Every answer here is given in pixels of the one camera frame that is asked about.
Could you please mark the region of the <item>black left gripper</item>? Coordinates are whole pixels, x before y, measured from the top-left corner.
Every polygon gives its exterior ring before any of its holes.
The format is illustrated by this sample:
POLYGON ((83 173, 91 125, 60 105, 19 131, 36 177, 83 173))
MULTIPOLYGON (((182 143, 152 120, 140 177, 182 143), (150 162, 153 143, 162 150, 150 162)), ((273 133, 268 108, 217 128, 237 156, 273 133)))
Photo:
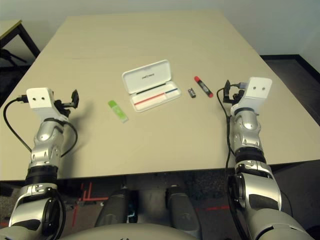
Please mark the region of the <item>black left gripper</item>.
POLYGON ((66 117, 68 117, 71 113, 69 108, 76 109, 79 105, 79 94, 78 91, 75 89, 71 94, 71 102, 69 103, 62 103, 61 100, 55 100, 54 106, 58 110, 58 112, 66 117))

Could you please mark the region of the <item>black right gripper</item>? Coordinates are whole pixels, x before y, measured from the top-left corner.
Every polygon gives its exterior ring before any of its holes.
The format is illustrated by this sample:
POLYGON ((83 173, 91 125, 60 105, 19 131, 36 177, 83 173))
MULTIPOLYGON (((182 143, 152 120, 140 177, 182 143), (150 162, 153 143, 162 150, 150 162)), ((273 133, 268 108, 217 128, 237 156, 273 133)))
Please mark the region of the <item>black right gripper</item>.
POLYGON ((223 88, 223 102, 224 103, 231 103, 232 105, 237 104, 241 98, 243 97, 245 90, 246 90, 246 83, 237 83, 237 84, 230 84, 230 81, 227 80, 224 88, 223 88), (238 93, 233 94, 232 100, 230 99, 230 88, 235 87, 238 88, 238 93))

